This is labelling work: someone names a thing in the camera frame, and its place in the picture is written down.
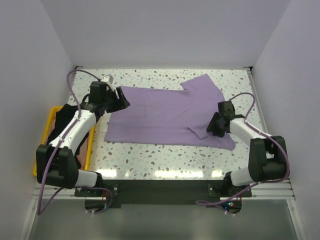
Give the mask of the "purple t shirt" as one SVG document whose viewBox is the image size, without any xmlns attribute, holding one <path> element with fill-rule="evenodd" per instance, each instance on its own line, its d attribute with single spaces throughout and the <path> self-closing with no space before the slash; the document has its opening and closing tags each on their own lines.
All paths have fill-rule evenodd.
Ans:
<svg viewBox="0 0 320 240">
<path fill-rule="evenodd" d="M 181 90 L 122 86 L 130 106 L 111 114 L 105 141 L 233 150 L 236 142 L 229 134 L 206 131 L 225 100 L 222 91 L 207 74 L 180 85 Z"/>
</svg>

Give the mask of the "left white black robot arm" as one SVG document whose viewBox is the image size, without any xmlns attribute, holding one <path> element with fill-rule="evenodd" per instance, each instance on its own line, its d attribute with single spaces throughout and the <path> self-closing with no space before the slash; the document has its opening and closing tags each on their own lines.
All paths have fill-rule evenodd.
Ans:
<svg viewBox="0 0 320 240">
<path fill-rule="evenodd" d="M 105 113 L 124 110 L 129 106 L 120 86 L 113 87 L 109 81 L 93 81 L 89 93 L 62 132 L 48 144 L 37 148 L 37 182 L 43 186 L 65 189 L 86 187 L 92 196 L 99 196 L 104 190 L 101 174 L 80 169 L 76 163 L 76 151 Z"/>
</svg>

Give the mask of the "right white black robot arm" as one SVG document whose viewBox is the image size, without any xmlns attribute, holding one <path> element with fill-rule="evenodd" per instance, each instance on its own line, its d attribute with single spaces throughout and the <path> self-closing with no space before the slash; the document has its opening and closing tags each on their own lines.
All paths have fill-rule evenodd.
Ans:
<svg viewBox="0 0 320 240">
<path fill-rule="evenodd" d="M 249 147 L 248 165 L 225 174 L 216 190 L 233 197 L 242 186 L 256 183 L 278 183 L 290 175 L 286 142 L 282 136 L 272 136 L 259 130 L 242 114 L 236 114 L 233 103 L 218 103 L 207 129 L 215 137 L 234 134 Z"/>
</svg>

